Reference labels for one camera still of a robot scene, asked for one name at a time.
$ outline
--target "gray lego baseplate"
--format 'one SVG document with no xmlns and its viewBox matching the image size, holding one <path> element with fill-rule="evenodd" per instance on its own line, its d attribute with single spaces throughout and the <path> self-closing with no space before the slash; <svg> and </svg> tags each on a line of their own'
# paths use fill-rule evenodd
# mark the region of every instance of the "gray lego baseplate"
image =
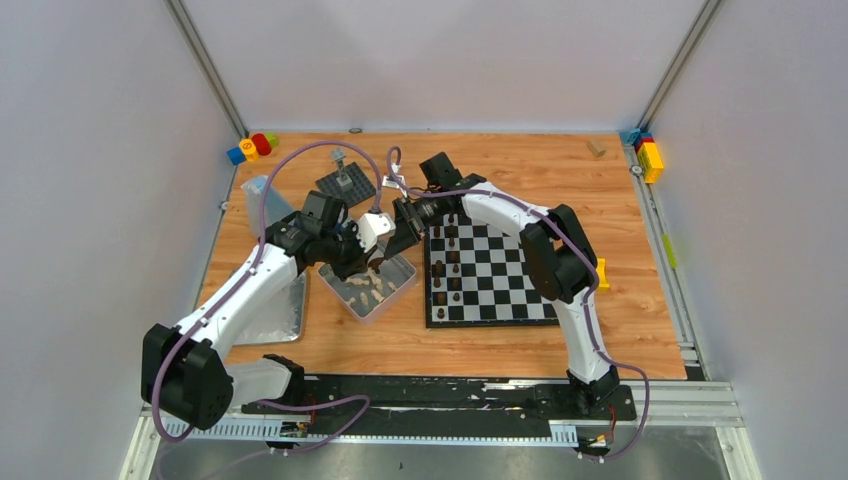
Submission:
<svg viewBox="0 0 848 480">
<path fill-rule="evenodd" d="M 348 207 L 358 205 L 377 194 L 377 189 L 374 188 L 374 184 L 371 183 L 371 180 L 365 175 L 365 172 L 359 168 L 359 165 L 356 163 L 350 163 L 344 166 L 344 170 L 352 182 L 352 187 L 349 190 L 342 190 L 342 186 L 338 182 L 338 172 L 333 172 L 319 178 L 315 182 L 315 185 L 318 186 L 318 190 L 322 193 L 326 193 L 327 195 L 341 198 Z"/>
</svg>

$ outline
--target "yellow block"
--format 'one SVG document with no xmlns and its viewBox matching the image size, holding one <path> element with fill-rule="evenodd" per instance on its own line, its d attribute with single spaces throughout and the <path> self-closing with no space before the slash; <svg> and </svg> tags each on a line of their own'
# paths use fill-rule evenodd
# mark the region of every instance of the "yellow block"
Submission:
<svg viewBox="0 0 848 480">
<path fill-rule="evenodd" d="M 645 171 L 645 183 L 654 183 L 662 175 L 663 164 L 660 158 L 660 151 L 657 144 L 654 142 L 642 143 L 642 148 L 636 154 L 639 158 L 639 165 Z"/>
<path fill-rule="evenodd" d="M 245 138 L 239 142 L 239 148 L 248 162 L 255 162 L 259 160 L 259 152 L 256 150 L 256 145 L 253 144 L 253 140 Z"/>
<path fill-rule="evenodd" d="M 609 282 L 607 282 L 607 259 L 599 258 L 598 259 L 598 278 L 600 279 L 600 283 L 598 283 L 598 291 L 599 292 L 608 292 L 609 291 Z"/>
</svg>

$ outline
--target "white wall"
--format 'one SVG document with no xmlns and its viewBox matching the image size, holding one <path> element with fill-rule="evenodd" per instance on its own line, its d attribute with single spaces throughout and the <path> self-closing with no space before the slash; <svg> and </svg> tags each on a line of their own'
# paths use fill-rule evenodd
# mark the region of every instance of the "white wall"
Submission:
<svg viewBox="0 0 848 480">
<path fill-rule="evenodd" d="M 0 4 L 0 478 L 116 478 L 235 136 L 164 2 Z"/>
<path fill-rule="evenodd" d="M 631 128 L 703 0 L 186 0 L 252 129 Z"/>
<path fill-rule="evenodd" d="M 848 3 L 728 0 L 653 131 L 713 367 L 765 478 L 845 478 Z"/>
</svg>

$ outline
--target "wooden tabletop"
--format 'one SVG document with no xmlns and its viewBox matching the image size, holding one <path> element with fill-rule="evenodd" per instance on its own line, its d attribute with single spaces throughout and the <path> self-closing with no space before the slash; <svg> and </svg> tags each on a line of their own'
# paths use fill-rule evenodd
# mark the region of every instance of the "wooden tabletop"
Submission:
<svg viewBox="0 0 848 480">
<path fill-rule="evenodd" d="M 229 208 L 206 274 L 201 301 L 214 293 L 255 244 L 248 229 L 241 184 L 268 174 L 283 156 L 307 143 L 354 143 L 385 169 L 386 150 L 403 150 L 408 185 L 424 185 L 418 163 L 444 151 L 463 175 L 477 173 L 500 189 L 537 205 L 574 208 L 598 257 L 607 259 L 609 292 L 597 294 L 604 341 L 618 361 L 642 367 L 652 378 L 685 378 L 683 360 L 663 297 L 624 152 L 616 135 L 493 134 L 281 134 L 274 152 L 238 171 Z M 603 142 L 596 159 L 586 146 Z M 274 187 L 295 207 L 333 171 L 333 147 L 311 150 L 289 163 Z M 348 152 L 369 176 L 367 162 Z M 384 210 L 398 192 L 386 189 Z M 358 218 L 371 202 L 351 209 Z M 376 323 L 362 326 L 311 269 L 307 317 L 296 342 L 234 347 L 227 361 L 254 361 L 277 353 L 307 373 L 374 373 L 502 377 L 564 377 L 568 354 L 559 327 L 427 329 L 424 324 L 423 251 L 403 254 L 419 271 L 418 285 Z M 622 376 L 633 377 L 621 371 Z"/>
</svg>

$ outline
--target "blue block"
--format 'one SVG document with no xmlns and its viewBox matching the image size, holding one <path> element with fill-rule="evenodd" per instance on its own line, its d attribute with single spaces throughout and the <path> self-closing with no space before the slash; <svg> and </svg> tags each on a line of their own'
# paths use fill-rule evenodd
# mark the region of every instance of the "blue block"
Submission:
<svg viewBox="0 0 848 480">
<path fill-rule="evenodd" d="M 244 163 L 244 161 L 247 160 L 239 147 L 227 150 L 227 156 L 230 157 L 230 161 L 233 162 L 233 165 Z"/>
<path fill-rule="evenodd" d="M 638 128 L 634 128 L 632 130 L 622 130 L 618 132 L 618 138 L 621 139 L 621 143 L 625 145 L 632 145 L 636 140 L 639 139 L 639 134 L 642 131 Z"/>
</svg>

